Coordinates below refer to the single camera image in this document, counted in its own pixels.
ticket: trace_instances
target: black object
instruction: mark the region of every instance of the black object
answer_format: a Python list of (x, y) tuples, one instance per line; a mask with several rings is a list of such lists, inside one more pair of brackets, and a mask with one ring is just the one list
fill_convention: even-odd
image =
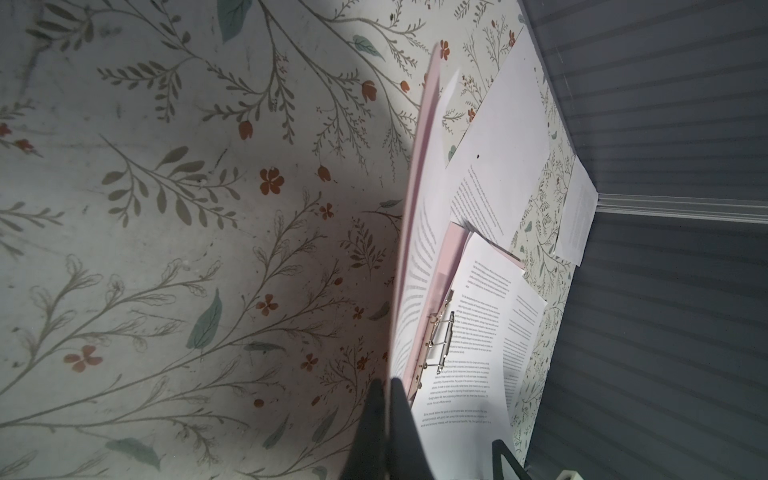
[[(392, 480), (435, 480), (424, 456), (406, 391), (399, 379), (391, 381), (390, 394), (389, 438), (385, 439), (384, 388), (381, 380), (371, 382), (340, 480), (383, 480), (385, 472)], [(504, 480), (502, 456), (520, 480), (531, 480), (503, 440), (496, 440), (491, 447), (493, 480)]]

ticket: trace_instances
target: red flower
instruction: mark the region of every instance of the red flower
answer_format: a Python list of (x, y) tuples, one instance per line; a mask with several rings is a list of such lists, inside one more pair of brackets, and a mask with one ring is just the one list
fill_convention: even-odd
[(324, 182), (331, 181), (331, 173), (323, 165), (320, 165), (320, 168), (317, 169), (317, 176)]
[(240, 138), (243, 140), (253, 136), (253, 125), (248, 120), (241, 121), (240, 125), (237, 126), (237, 130), (240, 131)]
[(272, 299), (275, 296), (272, 293), (268, 293), (264, 296), (264, 301), (256, 304), (256, 308), (261, 309), (261, 314), (267, 316), (270, 314), (270, 310), (277, 310), (277, 303), (272, 303)]
[(270, 168), (270, 171), (266, 171), (266, 168), (262, 168), (259, 172), (261, 180), (264, 182), (261, 184), (261, 193), (267, 195), (270, 191), (277, 195), (280, 193), (280, 185), (285, 183), (285, 179), (280, 176), (280, 170), (275, 167)]
[(448, 48), (448, 40), (440, 41), (440, 58), (448, 60), (448, 54), (451, 53), (451, 49)]
[(96, 366), (104, 361), (100, 356), (91, 356), (95, 351), (95, 346), (86, 345), (82, 348), (83, 358), (80, 358), (77, 353), (68, 353), (67, 355), (64, 355), (64, 363), (74, 363), (72, 369), (75, 372), (80, 373), (85, 370), (86, 365)]
[(331, 211), (332, 206), (333, 205), (331, 204), (327, 204), (325, 207), (320, 207), (320, 213), (323, 214), (323, 220), (328, 220), (333, 217), (333, 212)]
[(368, 100), (374, 101), (376, 99), (376, 87), (373, 80), (366, 80), (362, 83), (362, 97)]
[(310, 353), (306, 356), (306, 362), (301, 364), (302, 369), (306, 369), (307, 372), (312, 372), (312, 368), (314, 365), (317, 365), (317, 362), (319, 359), (313, 358), (313, 355)]
[(32, 147), (32, 144), (29, 143), (29, 140), (27, 140), (26, 138), (24, 138), (22, 140), (17, 140), (15, 142), (13, 142), (13, 144), (15, 146), (21, 148), (22, 151), (33, 151), (35, 149), (35, 147)]

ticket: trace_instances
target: corrugated gray panel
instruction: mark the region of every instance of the corrugated gray panel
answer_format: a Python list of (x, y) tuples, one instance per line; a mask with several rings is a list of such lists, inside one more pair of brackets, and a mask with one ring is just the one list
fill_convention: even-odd
[(768, 2), (521, 3), (598, 191), (768, 200)]
[(531, 476), (768, 472), (768, 226), (597, 214), (534, 427)]

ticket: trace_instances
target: tabletop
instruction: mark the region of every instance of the tabletop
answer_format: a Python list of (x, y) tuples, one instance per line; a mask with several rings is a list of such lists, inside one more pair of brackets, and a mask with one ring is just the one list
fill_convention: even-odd
[[(335, 478), (389, 354), (429, 52), (462, 73), (450, 158), (528, 35), (517, 3), (36, 5), (0, 20), (0, 471)], [(574, 269), (574, 153), (537, 73), (550, 157), (508, 246), (547, 300), (521, 462)]]

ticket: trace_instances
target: printed page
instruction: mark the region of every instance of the printed page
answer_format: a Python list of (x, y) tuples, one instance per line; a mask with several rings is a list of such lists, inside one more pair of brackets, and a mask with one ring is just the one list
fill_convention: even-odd
[(523, 32), (448, 166), (451, 213), (508, 248), (549, 156), (536, 51)]
[(409, 241), (404, 249), (406, 260), (402, 268), (402, 289), (390, 340), (390, 377), (406, 377), (406, 364), (413, 350), (419, 318), (424, 310), (426, 294), (437, 266), (442, 239), (450, 224), (450, 193), (445, 188), (441, 119), (457, 81), (458, 72), (443, 89), (427, 140), (422, 178), (416, 191), (415, 209), (409, 226)]
[(568, 193), (565, 196), (560, 233), (558, 242), (554, 246), (555, 255), (581, 266), (589, 229), (597, 207), (598, 191), (577, 157), (571, 173), (571, 182), (568, 184)]
[(507, 397), (509, 422), (515, 417), (515, 404), (533, 347), (538, 338), (538, 328), (544, 316), (547, 302), (525, 280), (518, 284), (515, 301), (509, 313), (504, 334), (504, 392)]
[(412, 407), (438, 480), (491, 478), (491, 443), (504, 439), (511, 445), (503, 339), (522, 274), (479, 235), (469, 238), (447, 309), (455, 324), (445, 368), (440, 374), (427, 368)]

